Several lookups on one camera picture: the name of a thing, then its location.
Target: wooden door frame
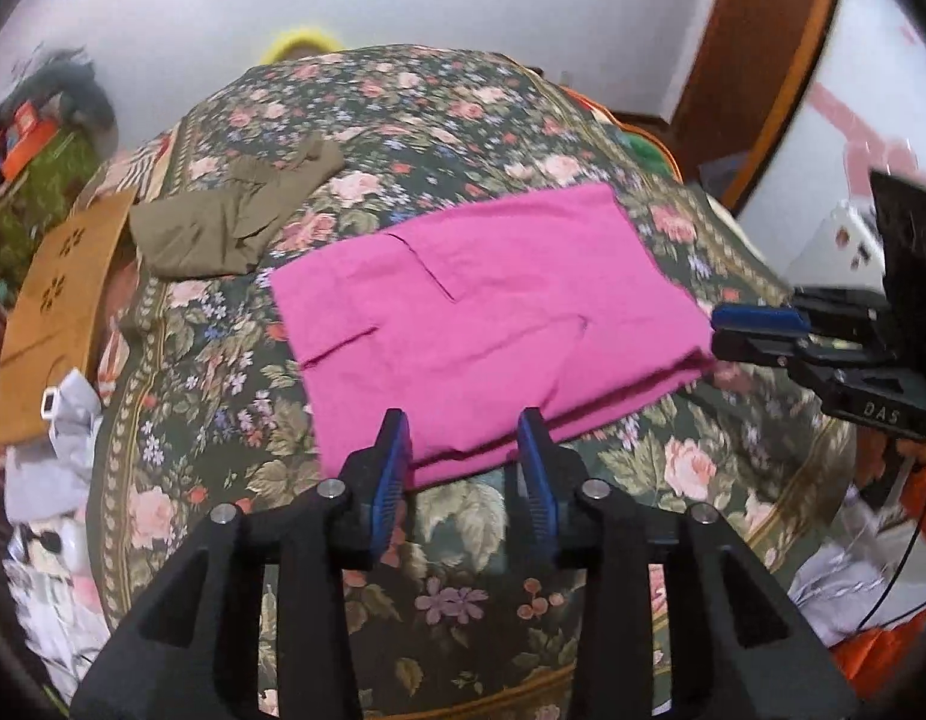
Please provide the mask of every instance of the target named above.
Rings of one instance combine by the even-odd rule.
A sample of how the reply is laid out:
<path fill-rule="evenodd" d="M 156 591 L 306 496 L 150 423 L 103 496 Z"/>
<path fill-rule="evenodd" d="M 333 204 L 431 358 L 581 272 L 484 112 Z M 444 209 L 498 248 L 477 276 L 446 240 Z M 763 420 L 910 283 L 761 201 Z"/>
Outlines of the wooden door frame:
<path fill-rule="evenodd" d="M 759 177 L 762 176 L 763 171 L 769 165 L 773 154 L 783 139 L 783 135 L 786 133 L 787 127 L 789 127 L 793 115 L 799 107 L 802 95 L 807 85 L 810 84 L 813 72 L 816 70 L 816 63 L 826 42 L 826 35 L 829 33 L 829 25 L 838 1 L 812 0 L 810 4 L 810 13 L 802 30 L 799 45 L 797 45 L 789 69 L 786 71 L 786 77 L 783 79 L 783 84 L 781 84 L 776 95 L 776 100 L 774 100 L 770 108 L 762 129 L 759 130 L 756 141 L 753 143 L 752 148 L 749 149 L 746 161 L 719 199 L 720 203 L 734 214 L 738 214 L 746 204 L 749 195 L 752 194 Z M 685 92 L 682 94 L 680 103 L 677 105 L 676 112 L 673 115 L 673 121 L 669 127 L 671 131 L 678 128 L 681 112 L 690 109 L 690 103 L 698 88 L 694 81 L 698 80 L 700 74 L 705 71 L 705 62 L 703 60 L 708 57 L 711 50 L 714 50 L 712 41 L 708 38 L 711 38 L 712 34 L 715 33 L 722 12 L 721 0 L 715 0 L 711 20 L 703 35 L 696 62 L 693 64 L 690 77 L 687 79 L 687 85 L 685 85 Z"/>

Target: metal bolt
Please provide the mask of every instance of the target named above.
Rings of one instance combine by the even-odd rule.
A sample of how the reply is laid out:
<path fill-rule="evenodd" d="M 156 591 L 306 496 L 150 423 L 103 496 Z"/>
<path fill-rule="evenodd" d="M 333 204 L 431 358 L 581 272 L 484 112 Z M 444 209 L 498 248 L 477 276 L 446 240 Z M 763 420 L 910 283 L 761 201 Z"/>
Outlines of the metal bolt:
<path fill-rule="evenodd" d="M 323 498 L 338 498 L 346 492 L 346 482 L 341 479 L 323 479 L 316 485 L 316 491 Z"/>
<path fill-rule="evenodd" d="M 586 479 L 583 483 L 583 494 L 598 501 L 610 494 L 610 486 L 602 479 Z"/>
<path fill-rule="evenodd" d="M 209 513 L 209 518 L 217 525 L 226 525 L 227 522 L 233 522 L 233 519 L 236 517 L 236 512 L 239 512 L 239 509 L 237 509 L 234 504 L 216 504 Z"/>
<path fill-rule="evenodd" d="M 704 525 L 712 525 L 719 520 L 719 512 L 708 503 L 698 503 L 690 509 L 690 517 Z"/>

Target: floral bedspread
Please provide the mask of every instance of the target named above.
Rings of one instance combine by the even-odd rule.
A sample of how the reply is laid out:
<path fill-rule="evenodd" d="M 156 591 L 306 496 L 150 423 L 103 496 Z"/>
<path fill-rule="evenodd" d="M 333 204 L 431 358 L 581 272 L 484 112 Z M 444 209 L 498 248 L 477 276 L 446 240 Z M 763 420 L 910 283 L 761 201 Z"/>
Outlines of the floral bedspread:
<path fill-rule="evenodd" d="M 111 625 L 212 506 L 278 506 L 320 478 L 306 393 L 269 290 L 274 268 L 313 248 L 459 203 L 605 181 L 663 272 L 705 310 L 786 294 L 706 196 L 642 170 L 557 87 L 480 52 L 372 47 L 254 68 L 183 119 L 143 199 L 216 186 L 240 153 L 278 165 L 314 130 L 341 143 L 346 170 L 306 202 L 255 274 L 168 284 L 143 265 L 87 514 Z M 842 499 L 847 437 L 786 376 L 724 365 L 570 445 L 592 475 L 642 502 L 677 512 L 711 502 L 788 581 Z M 511 482 L 498 469 L 407 496 L 381 565 L 341 577 L 367 716 L 559 716 L 585 575 L 534 562 L 519 531 L 508 532 Z M 662 703 L 660 567 L 651 578 Z M 275 712 L 274 572 L 267 583 L 260 704 Z"/>

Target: yellow round object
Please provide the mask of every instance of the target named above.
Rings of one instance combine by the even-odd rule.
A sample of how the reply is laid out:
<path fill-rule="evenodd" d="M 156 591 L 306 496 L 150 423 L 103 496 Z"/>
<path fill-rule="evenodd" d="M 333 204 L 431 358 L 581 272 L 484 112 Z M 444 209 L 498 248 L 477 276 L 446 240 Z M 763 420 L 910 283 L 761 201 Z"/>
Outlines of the yellow round object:
<path fill-rule="evenodd" d="M 321 53 L 338 52 L 343 44 L 318 29 L 294 29 L 284 32 L 263 55 L 261 64 L 272 65 L 284 59 L 300 59 Z"/>

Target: bed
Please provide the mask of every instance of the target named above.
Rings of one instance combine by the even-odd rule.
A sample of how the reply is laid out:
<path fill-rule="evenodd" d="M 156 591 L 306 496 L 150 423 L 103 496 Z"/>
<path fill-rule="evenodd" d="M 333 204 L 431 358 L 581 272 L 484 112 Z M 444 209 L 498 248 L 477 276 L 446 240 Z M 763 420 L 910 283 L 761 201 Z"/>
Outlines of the bed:
<path fill-rule="evenodd" d="M 237 154 L 278 164 L 313 130 L 341 143 L 346 171 L 317 190 L 254 274 L 166 283 L 143 263 L 131 303 L 114 314 L 86 512 L 109 626 L 212 506 L 259 511 L 319 480 L 306 393 L 268 285 L 272 269 L 313 248 L 459 203 L 606 181 L 663 272 L 704 310 L 786 296 L 664 152 L 491 53 L 369 47 L 253 68 L 101 172 L 85 200 L 134 185 L 142 202 L 171 201 L 184 187 L 219 184 Z M 853 471 L 848 426 L 818 405 L 778 371 L 722 365 L 570 445 L 592 475 L 644 503 L 684 511 L 709 500 L 788 584 Z M 559 716 L 585 575 L 533 562 L 507 538 L 507 478 L 498 469 L 408 495 L 381 565 L 341 577 L 365 715 Z M 669 685 L 662 574 L 651 569 L 660 705 Z M 274 571 L 266 581 L 259 689 L 273 712 Z"/>

